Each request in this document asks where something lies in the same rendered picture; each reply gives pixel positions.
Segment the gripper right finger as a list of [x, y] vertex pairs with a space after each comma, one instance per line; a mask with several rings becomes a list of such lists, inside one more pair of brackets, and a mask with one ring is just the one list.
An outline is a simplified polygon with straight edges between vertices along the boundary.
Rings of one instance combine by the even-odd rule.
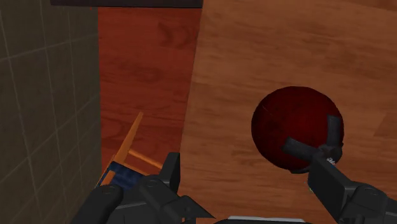
[[312, 157], [308, 186], [337, 224], [397, 224], [397, 200], [350, 180], [319, 153]]

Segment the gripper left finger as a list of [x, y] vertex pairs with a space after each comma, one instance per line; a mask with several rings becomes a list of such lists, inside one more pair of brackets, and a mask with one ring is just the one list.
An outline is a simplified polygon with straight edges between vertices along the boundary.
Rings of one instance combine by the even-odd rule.
[[192, 198], [178, 195], [179, 182], [177, 152], [167, 155], [157, 175], [111, 162], [70, 224], [196, 224], [197, 218], [212, 218]]

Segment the orange wooden chair blue seat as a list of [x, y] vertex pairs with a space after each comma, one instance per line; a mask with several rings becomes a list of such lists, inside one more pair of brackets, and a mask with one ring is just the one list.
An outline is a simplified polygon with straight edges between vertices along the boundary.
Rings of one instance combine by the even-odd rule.
[[96, 187], [102, 185], [117, 185], [123, 190], [131, 189], [142, 177], [148, 176], [149, 173], [139, 169], [138, 167], [128, 164], [127, 157], [132, 156], [138, 160], [156, 167], [157, 174], [160, 173], [162, 164], [142, 153], [132, 149], [132, 143], [136, 136], [137, 130], [143, 118], [143, 112], [139, 112], [133, 124], [131, 125], [125, 139], [123, 140], [119, 150], [111, 157], [102, 176], [98, 180]]

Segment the dark red ball grey stalk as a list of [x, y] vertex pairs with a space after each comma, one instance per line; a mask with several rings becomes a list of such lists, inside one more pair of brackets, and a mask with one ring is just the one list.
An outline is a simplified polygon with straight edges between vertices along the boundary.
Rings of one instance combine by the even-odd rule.
[[289, 86], [260, 101], [251, 119], [251, 136], [270, 163], [302, 174], [309, 171], [311, 156], [318, 151], [324, 151], [333, 164], [341, 159], [344, 121], [327, 95]]

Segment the brown wooden table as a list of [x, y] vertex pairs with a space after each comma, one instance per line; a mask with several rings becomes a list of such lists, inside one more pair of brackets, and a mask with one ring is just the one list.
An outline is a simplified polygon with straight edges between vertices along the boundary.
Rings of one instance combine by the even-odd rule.
[[397, 0], [205, 0], [181, 141], [179, 192], [211, 214], [334, 224], [304, 174], [256, 150], [275, 89], [314, 88], [345, 124], [338, 168], [397, 199]]

